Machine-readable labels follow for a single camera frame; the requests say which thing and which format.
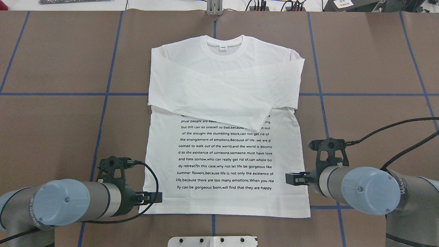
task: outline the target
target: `white floor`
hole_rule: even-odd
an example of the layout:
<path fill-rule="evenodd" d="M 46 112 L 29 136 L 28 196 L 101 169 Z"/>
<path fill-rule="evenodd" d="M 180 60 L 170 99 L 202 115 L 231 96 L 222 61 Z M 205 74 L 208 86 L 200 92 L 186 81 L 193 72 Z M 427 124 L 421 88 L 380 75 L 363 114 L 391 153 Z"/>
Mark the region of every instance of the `white floor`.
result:
<path fill-rule="evenodd" d="M 9 10 L 19 11 L 119 11 L 125 10 L 126 4 L 126 0 L 70 4 L 39 4 L 39 0 L 3 0 L 3 2 L 6 3 Z M 223 0 L 223 8 L 244 11 L 247 3 L 248 0 Z M 279 0 L 267 0 L 267 6 L 271 11 L 280 11 L 283 3 Z M 304 7 L 307 11 L 322 11 L 322 2 L 321 0 L 306 0 Z M 439 5 L 428 4 L 428 0 L 425 0 L 422 7 L 431 12 L 439 12 Z M 130 8 L 140 10 L 206 10 L 207 4 L 202 0 L 128 0 L 128 9 Z"/>

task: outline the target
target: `black wire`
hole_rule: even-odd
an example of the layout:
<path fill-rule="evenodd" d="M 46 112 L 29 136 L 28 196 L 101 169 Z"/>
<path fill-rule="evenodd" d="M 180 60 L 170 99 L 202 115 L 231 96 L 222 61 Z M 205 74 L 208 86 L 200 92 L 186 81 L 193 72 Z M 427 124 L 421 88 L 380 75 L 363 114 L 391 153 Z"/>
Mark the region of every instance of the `black wire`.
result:
<path fill-rule="evenodd" d="M 404 151 L 398 153 L 398 154 L 395 155 L 393 158 L 391 158 L 389 161 L 387 161 L 387 162 L 383 165 L 383 167 L 381 167 L 380 170 L 382 170 L 382 171 L 387 171 L 387 167 L 388 167 L 393 161 L 397 160 L 398 158 L 400 158 L 400 157 L 403 156 L 404 154 L 406 154 L 406 153 L 412 151 L 413 149 L 418 148 L 418 147 L 421 146 L 422 144 L 424 144 L 424 143 L 430 141 L 431 139 L 433 139 L 434 137 L 436 137 L 436 136 L 438 136 L 438 135 L 439 135 L 439 131 L 436 131 L 435 133 L 433 133 L 432 135 L 428 136 L 428 137 L 425 138 L 424 140 L 422 140 L 422 141 L 416 143 L 415 145 L 413 145 L 413 146 L 407 148 L 406 150 L 404 150 Z"/>
<path fill-rule="evenodd" d="M 400 121 L 400 122 L 398 122 L 398 123 L 393 123 L 393 124 L 390 124 L 390 125 L 384 126 L 383 128 L 380 128 L 380 129 L 375 130 L 374 132 L 372 132 L 372 133 L 366 135 L 365 137 L 361 138 L 360 140 L 346 142 L 346 143 L 345 143 L 345 146 L 348 147 L 348 146 L 352 146 L 352 145 L 358 144 L 358 143 L 360 143 L 360 142 L 366 140 L 366 139 L 369 138 L 370 136 L 372 136 L 372 135 L 374 135 L 374 134 L 376 134 L 376 133 L 378 133 L 378 132 L 380 132 L 380 131 L 386 130 L 386 129 L 391 128 L 391 127 L 394 127 L 394 126 L 396 126 L 396 125 L 405 124 L 405 123 L 409 123 L 409 122 L 416 122 L 416 121 L 427 121 L 427 120 L 439 120 L 439 117 L 421 117 L 421 118 L 413 118 L 413 119 L 407 119 L 407 120 L 404 120 L 404 121 Z"/>
<path fill-rule="evenodd" d="M 245 7 L 245 11 L 247 11 L 248 7 L 250 6 L 250 3 L 252 2 L 252 0 L 248 1 L 247 7 Z"/>
<path fill-rule="evenodd" d="M 149 172 L 151 172 L 152 176 L 154 177 L 155 180 L 155 195 L 154 198 L 152 199 L 152 202 L 148 205 L 148 207 L 145 208 L 145 210 L 143 210 L 142 212 L 140 212 L 139 214 L 127 218 L 127 219 L 123 219 L 123 220 L 118 220 L 118 221 L 85 221 L 86 223 L 93 223 L 93 224 L 117 224 L 117 223 L 122 223 L 122 222 L 127 222 L 130 220 L 134 220 L 135 218 L 141 216 L 142 214 L 144 214 L 155 202 L 155 200 L 157 199 L 157 194 L 158 194 L 158 179 L 157 176 L 155 175 L 155 173 L 152 171 L 152 169 L 146 164 L 142 162 L 142 165 L 144 165 Z"/>
<path fill-rule="evenodd" d="M 10 241 L 10 240 L 13 240 L 13 239 L 16 239 L 18 237 L 24 236 L 26 234 L 31 234 L 31 233 L 38 232 L 38 231 L 39 231 L 38 228 L 34 228 L 34 229 L 26 231 L 26 232 L 21 232 L 19 234 L 12 235 L 10 237 L 7 237 L 5 239 L 0 240 L 0 244 L 5 243 L 5 242 Z"/>
<path fill-rule="evenodd" d="M 284 9 L 285 4 L 288 3 L 288 2 L 291 2 L 291 4 L 293 4 L 293 1 L 291 1 L 291 0 L 285 1 L 284 4 L 282 5 L 281 11 Z"/>

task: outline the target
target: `shirt sleeve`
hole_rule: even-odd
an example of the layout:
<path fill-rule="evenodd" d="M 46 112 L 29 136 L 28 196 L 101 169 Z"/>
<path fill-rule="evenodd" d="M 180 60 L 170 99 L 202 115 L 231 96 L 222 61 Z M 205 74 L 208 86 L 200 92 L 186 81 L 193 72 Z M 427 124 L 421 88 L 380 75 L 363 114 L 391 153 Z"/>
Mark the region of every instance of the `shirt sleeve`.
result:
<path fill-rule="evenodd" d="M 273 103 L 151 51 L 148 105 L 259 132 Z"/>

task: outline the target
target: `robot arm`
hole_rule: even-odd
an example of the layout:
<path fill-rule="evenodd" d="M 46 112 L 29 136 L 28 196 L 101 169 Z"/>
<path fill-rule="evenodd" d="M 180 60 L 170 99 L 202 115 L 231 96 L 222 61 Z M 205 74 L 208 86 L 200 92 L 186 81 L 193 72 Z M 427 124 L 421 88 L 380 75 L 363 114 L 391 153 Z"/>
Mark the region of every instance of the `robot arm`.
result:
<path fill-rule="evenodd" d="M 143 163 L 111 156 L 101 160 L 98 182 L 55 180 L 1 196 L 0 229 L 8 236 L 40 230 L 10 240 L 8 246 L 54 246 L 56 226 L 124 215 L 135 206 L 162 202 L 162 193 L 134 192 L 125 184 L 125 169 L 136 164 Z M 121 177 L 115 178 L 118 169 Z"/>
<path fill-rule="evenodd" d="M 309 144 L 316 169 L 287 173 L 286 183 L 309 185 L 328 198 L 366 214 L 386 215 L 386 247 L 439 246 L 439 182 L 373 167 L 349 167 L 346 142 L 328 138 Z M 343 157 L 335 157 L 340 150 Z M 322 151 L 327 160 L 320 160 Z"/>

